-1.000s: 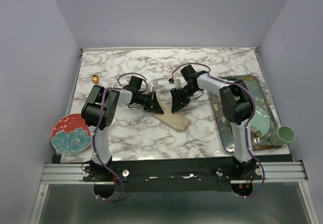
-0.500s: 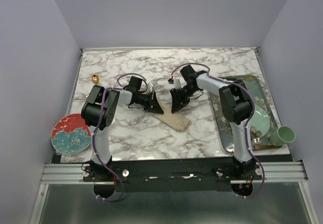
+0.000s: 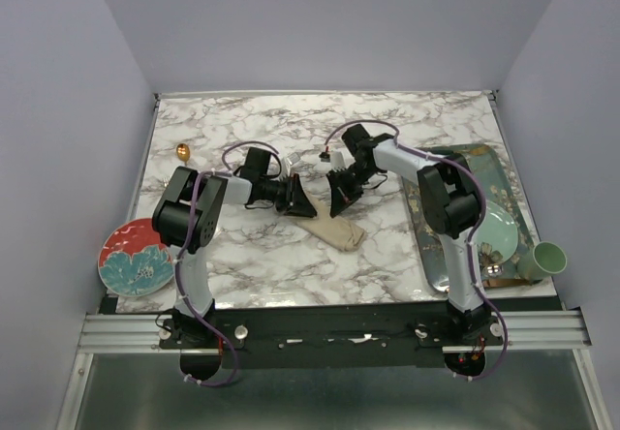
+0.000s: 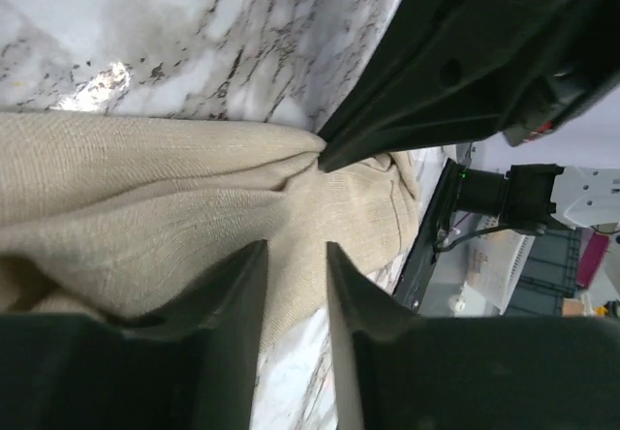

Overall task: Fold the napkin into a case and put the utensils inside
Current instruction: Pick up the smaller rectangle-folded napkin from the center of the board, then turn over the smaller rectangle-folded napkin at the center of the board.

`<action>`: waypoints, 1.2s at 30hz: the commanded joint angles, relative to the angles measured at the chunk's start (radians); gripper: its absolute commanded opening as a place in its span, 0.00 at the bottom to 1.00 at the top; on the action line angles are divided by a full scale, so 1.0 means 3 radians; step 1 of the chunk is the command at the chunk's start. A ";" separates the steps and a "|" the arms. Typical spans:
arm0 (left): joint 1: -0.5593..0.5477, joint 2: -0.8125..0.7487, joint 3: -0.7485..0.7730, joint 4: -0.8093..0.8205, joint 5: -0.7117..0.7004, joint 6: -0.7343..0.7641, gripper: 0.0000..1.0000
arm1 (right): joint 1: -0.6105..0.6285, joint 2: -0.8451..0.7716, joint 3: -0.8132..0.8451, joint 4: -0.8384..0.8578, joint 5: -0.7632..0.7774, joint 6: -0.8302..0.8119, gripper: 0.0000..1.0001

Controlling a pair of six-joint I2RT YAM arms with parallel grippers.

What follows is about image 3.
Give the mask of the beige linen napkin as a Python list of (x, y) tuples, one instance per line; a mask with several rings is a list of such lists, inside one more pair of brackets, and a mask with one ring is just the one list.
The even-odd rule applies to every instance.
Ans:
[(322, 200), (312, 195), (309, 200), (317, 211), (317, 216), (290, 217), (293, 223), (338, 251), (353, 252), (361, 246), (367, 235), (363, 228), (342, 216), (331, 217), (329, 207)]

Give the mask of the gold spoon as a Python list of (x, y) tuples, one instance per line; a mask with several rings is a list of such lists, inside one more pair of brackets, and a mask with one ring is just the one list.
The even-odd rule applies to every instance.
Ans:
[(186, 143), (179, 143), (176, 145), (175, 152), (177, 158), (187, 167), (191, 159), (191, 149), (189, 145)]

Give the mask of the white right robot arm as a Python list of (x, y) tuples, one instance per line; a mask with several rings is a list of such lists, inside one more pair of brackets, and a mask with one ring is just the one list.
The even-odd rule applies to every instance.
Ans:
[(376, 174), (392, 172), (416, 183), (424, 220), (440, 238), (449, 276), (446, 333), (452, 342), (468, 344), (491, 317), (475, 244), (486, 210), (481, 185), (462, 156), (405, 146), (398, 131), (373, 137), (364, 123), (350, 121), (335, 129), (343, 133), (354, 162), (348, 167), (333, 164), (326, 175), (330, 215), (336, 217), (357, 202)]

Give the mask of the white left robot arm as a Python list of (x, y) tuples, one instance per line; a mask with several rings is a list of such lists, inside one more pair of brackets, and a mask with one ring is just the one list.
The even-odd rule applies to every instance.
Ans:
[(251, 208), (265, 202), (287, 217), (314, 219), (318, 211), (303, 191), (296, 173), (284, 176), (276, 151), (254, 142), (243, 164), (233, 171), (199, 172), (180, 166), (173, 172), (152, 216), (161, 242), (177, 253), (173, 259), (177, 299), (173, 318), (181, 335), (195, 348), (213, 336), (223, 338), (208, 316), (214, 298), (207, 281), (206, 247), (215, 235), (226, 204)]

